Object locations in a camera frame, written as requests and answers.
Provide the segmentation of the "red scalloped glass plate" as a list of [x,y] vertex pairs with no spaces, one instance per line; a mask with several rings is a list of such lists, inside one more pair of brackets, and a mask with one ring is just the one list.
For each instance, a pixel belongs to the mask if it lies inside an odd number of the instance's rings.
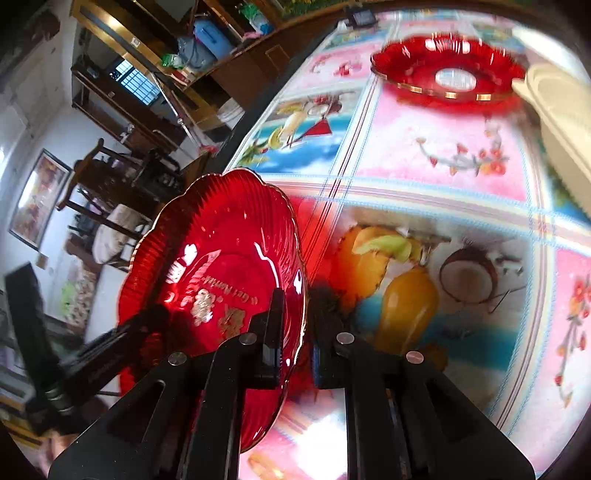
[[140,350],[149,365],[166,347],[193,357],[245,334],[276,288],[284,293],[280,384],[246,392],[243,451],[279,416],[304,343],[307,281],[290,199],[249,169],[201,176],[158,214],[119,292],[118,325],[151,304],[169,312],[165,331],[152,333]]

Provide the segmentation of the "colourful fruit pattern tablecloth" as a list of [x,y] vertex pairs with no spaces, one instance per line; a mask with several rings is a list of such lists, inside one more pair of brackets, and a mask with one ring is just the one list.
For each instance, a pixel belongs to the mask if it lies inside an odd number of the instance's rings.
[[496,15],[381,13],[332,22],[233,166],[294,194],[308,275],[335,283],[383,346],[410,313],[446,374],[549,478],[590,406],[590,222],[520,99],[478,113],[402,92],[370,70],[391,42],[454,34],[519,65],[588,73],[573,49]]

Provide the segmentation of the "dark wooden chair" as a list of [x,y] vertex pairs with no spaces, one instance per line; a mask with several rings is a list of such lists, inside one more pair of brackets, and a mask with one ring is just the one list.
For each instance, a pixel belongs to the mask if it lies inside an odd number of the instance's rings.
[[164,152],[152,149],[135,158],[107,148],[100,138],[75,162],[56,209],[71,209],[125,240],[138,241],[143,228],[185,187],[179,164]]

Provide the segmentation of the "wooden sideboard counter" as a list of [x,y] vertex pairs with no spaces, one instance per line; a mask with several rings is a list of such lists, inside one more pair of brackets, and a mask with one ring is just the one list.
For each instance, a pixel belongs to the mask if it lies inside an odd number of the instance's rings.
[[311,56],[343,18],[345,12],[337,5],[287,21],[270,35],[216,62],[184,93],[199,106],[219,106],[229,97],[249,109],[276,80],[290,75],[291,67]]

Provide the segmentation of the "grey thermos jug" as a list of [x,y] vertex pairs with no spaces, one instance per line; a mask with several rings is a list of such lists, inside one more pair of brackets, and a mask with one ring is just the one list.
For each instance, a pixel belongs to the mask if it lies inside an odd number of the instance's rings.
[[207,70],[216,61],[211,51],[194,37],[180,37],[177,44],[182,65],[192,70]]

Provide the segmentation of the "red glass plate on table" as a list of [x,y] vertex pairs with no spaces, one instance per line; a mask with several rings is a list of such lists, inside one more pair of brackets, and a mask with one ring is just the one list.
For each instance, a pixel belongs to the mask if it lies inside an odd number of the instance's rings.
[[393,41],[372,54],[370,69],[400,91],[456,103],[503,101],[526,76],[507,51],[454,33]]

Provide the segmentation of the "beige fibre bowl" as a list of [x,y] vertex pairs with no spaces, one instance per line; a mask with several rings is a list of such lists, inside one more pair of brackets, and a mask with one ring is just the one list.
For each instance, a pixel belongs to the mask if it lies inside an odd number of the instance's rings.
[[549,163],[579,207],[590,212],[590,86],[551,64],[534,64],[514,92],[541,122]]

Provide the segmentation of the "blue thermos jug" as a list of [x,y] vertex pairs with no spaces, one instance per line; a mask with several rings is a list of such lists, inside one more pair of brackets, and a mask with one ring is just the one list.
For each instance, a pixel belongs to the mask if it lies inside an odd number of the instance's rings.
[[207,18],[197,18],[194,21],[193,34],[217,60],[228,57],[233,50],[233,45],[228,37]]

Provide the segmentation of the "small black device on table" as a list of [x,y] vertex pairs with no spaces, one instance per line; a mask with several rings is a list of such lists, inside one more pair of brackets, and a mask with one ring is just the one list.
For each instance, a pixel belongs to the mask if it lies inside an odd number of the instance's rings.
[[378,24],[376,15],[363,7],[346,7],[346,25],[353,29],[372,28]]

